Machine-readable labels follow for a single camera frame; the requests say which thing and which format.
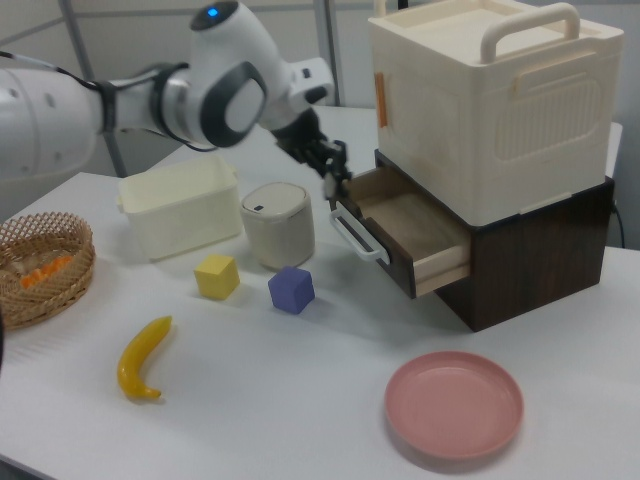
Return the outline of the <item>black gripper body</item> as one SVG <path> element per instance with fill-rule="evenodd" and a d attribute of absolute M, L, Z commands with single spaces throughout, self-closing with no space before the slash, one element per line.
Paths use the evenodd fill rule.
<path fill-rule="evenodd" d="M 277 146 L 300 164 L 307 165 L 309 148 L 325 147 L 327 136 L 320 129 L 320 120 L 314 110 L 304 111 L 286 127 L 272 130 Z"/>

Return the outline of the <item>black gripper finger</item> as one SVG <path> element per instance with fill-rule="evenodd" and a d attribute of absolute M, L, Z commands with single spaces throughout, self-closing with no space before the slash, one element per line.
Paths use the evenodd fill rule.
<path fill-rule="evenodd" d="M 327 143 L 327 170 L 335 181 L 349 181 L 352 172 L 349 169 L 347 146 L 342 141 Z"/>
<path fill-rule="evenodd" d="M 334 157 L 336 151 L 329 147 L 309 148 L 307 165 L 319 176 L 334 175 Z"/>

